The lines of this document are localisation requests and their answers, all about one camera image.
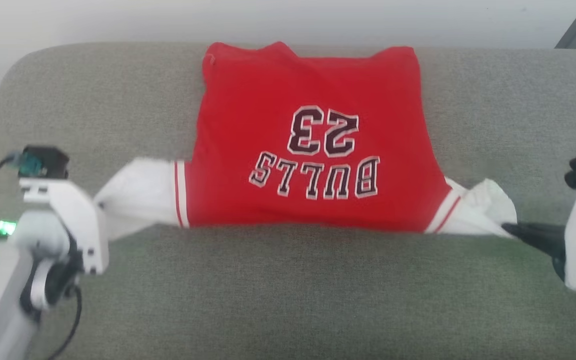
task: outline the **green led indicator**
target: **green led indicator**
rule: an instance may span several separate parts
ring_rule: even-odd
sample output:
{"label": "green led indicator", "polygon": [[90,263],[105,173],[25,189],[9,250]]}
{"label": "green led indicator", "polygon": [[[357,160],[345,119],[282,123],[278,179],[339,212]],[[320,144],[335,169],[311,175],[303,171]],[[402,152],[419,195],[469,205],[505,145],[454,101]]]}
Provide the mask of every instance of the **green led indicator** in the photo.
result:
{"label": "green led indicator", "polygon": [[17,224],[14,222],[0,221],[0,234],[10,236],[15,231],[16,227]]}

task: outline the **gray fabric surface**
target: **gray fabric surface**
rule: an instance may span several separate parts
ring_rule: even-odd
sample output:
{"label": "gray fabric surface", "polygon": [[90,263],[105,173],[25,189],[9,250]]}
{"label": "gray fabric surface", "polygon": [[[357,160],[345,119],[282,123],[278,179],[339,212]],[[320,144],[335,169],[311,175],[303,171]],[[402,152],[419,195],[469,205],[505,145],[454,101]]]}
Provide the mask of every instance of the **gray fabric surface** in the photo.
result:
{"label": "gray fabric surface", "polygon": [[[0,86],[0,158],[26,144],[71,156],[94,194],[137,156],[190,158],[206,46],[69,45],[30,54]],[[362,56],[374,48],[297,48]],[[419,48],[423,105],[444,173],[496,180],[526,221],[564,223],[576,193],[576,51]],[[0,174],[0,218],[25,206]],[[494,237],[315,226],[149,228],[82,280],[63,359],[576,359],[576,293],[550,260]],[[46,315],[31,358],[71,326]]]}

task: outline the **white stripe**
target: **white stripe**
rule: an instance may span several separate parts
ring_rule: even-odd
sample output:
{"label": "white stripe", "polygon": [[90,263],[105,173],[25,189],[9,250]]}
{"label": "white stripe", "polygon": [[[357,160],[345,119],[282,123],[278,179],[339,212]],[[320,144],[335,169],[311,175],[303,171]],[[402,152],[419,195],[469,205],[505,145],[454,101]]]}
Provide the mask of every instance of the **white stripe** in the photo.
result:
{"label": "white stripe", "polygon": [[188,208],[186,207],[186,167],[183,161],[176,162],[177,198],[179,205],[179,217],[184,228],[189,228]]}
{"label": "white stripe", "polygon": [[435,212],[432,221],[430,221],[430,224],[428,224],[428,227],[426,227],[423,232],[426,234],[434,233],[437,228],[439,228],[439,225],[442,224],[446,216],[448,216],[448,212],[450,212],[450,209],[453,207],[455,201],[457,201],[457,198],[459,198],[459,193],[455,191],[455,189],[450,189],[446,198],[444,198],[441,205],[439,205],[437,212]]}

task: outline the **gray padded table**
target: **gray padded table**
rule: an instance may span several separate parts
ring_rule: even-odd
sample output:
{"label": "gray padded table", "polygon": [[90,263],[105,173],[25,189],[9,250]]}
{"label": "gray padded table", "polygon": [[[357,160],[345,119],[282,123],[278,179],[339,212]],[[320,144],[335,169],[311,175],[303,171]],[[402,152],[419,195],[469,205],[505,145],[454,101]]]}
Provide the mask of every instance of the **gray padded table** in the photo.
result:
{"label": "gray padded table", "polygon": [[[190,159],[205,44],[92,43],[27,55],[0,85],[0,158],[26,144],[71,157],[96,193],[134,157]],[[296,48],[371,55],[376,48]],[[444,173],[496,180],[525,221],[565,223],[576,198],[576,50],[418,48]],[[23,209],[0,173],[0,219]],[[576,359],[576,293],[515,240],[303,225],[153,227],[82,279],[68,359]],[[57,348],[73,300],[30,358]]]}

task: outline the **red and white shirt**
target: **red and white shirt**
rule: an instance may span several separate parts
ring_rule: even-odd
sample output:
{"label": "red and white shirt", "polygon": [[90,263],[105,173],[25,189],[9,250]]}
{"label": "red and white shirt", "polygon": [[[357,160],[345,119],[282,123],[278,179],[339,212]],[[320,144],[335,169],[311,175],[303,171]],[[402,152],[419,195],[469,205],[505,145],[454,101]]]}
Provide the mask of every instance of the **red and white shirt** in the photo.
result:
{"label": "red and white shirt", "polygon": [[428,137],[412,48],[333,58],[215,43],[203,75],[192,160],[175,163],[181,225],[423,232],[457,205]]}

